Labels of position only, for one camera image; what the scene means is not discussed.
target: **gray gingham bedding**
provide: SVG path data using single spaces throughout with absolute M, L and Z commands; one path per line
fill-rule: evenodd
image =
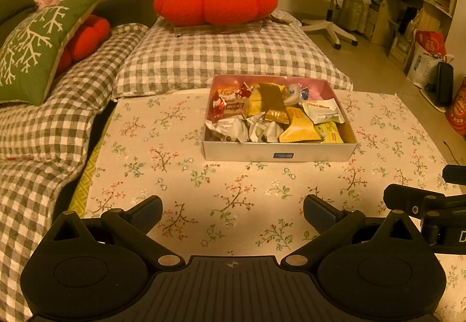
M 22 269 L 51 225 L 58 194 L 85 164 L 92 122 L 118 69 L 147 31 L 113 28 L 97 52 L 56 79 L 44 104 L 0 107 L 0 321 L 31 316 Z
M 353 88 L 351 79 L 301 30 L 300 22 L 276 10 L 260 31 L 246 33 L 176 37 L 172 25 L 159 18 L 122 65 L 112 98 L 209 88 L 217 74 L 311 77 L 335 89 Z

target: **chair base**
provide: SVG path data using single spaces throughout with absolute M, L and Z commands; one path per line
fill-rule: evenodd
M 302 30 L 304 32 L 314 32 L 317 30 L 326 30 L 330 36 L 330 41 L 333 43 L 333 47 L 337 50 L 342 48 L 340 43 L 340 39 L 338 38 L 337 34 L 343 38 L 351 40 L 351 44 L 353 46 L 357 46 L 356 37 L 339 26 L 335 25 L 331 21 L 327 20 L 302 20 L 303 24 L 307 24 L 307 26 L 303 26 Z

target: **metal bolt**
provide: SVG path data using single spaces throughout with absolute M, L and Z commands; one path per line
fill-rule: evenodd
M 303 266 L 308 262 L 308 259 L 302 255 L 290 255 L 285 259 L 286 263 L 294 267 Z
M 158 259 L 158 263 L 166 267 L 175 266 L 179 264 L 180 261 L 181 259 L 176 255 L 164 255 Z

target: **cable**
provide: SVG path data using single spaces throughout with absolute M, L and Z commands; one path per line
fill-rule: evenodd
M 448 148 L 448 150 L 449 150 L 449 152 L 450 152 L 451 156 L 453 157 L 454 161 L 456 162 L 456 164 L 460 165 L 460 163 L 459 163 L 459 162 L 456 160 L 456 158 L 455 158 L 455 155 L 453 155 L 453 152 L 452 152 L 452 150 L 451 150 L 450 146 L 448 146 L 448 143 L 447 143 L 447 142 L 445 142 L 445 141 L 443 141 L 443 143 L 444 143 L 444 144 L 445 144 L 445 146 Z

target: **bed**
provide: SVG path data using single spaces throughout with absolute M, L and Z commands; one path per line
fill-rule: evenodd
M 208 34 L 192 28 L 177 36 L 160 17 L 123 64 L 112 98 L 209 88 L 214 75 L 250 74 L 324 79 L 351 90 L 338 70 L 289 13 L 275 10 L 260 30 Z
M 120 3 L 104 17 L 112 22 L 131 8 L 130 2 Z M 144 13 L 137 14 L 144 20 Z M 17 322 L 30 316 L 20 273 L 53 219 L 67 209 L 78 182 L 86 182 L 82 170 L 92 163 L 90 152 L 111 114 L 110 95 L 118 100 L 208 88 L 213 75 L 222 73 L 316 77 L 334 88 L 352 89 L 351 80 L 300 26 L 282 11 L 264 21 L 260 31 L 237 34 L 177 37 L 162 18 L 150 29 L 119 26 L 97 53 L 55 83 L 39 109 L 0 108 L 0 118 L 8 121 L 0 127 L 0 319 Z
M 309 193 L 372 217 L 388 213 L 382 196 L 392 183 L 460 193 L 442 179 L 446 162 L 396 95 L 335 90 L 359 142 L 348 162 L 209 162 L 201 143 L 206 91 L 121 99 L 86 168 L 86 191 L 70 208 L 97 217 L 156 194 L 164 213 L 148 235 L 186 261 L 191 255 L 280 261 L 317 235 L 302 216 Z M 447 288 L 436 317 L 463 322 L 466 256 L 437 257 Z

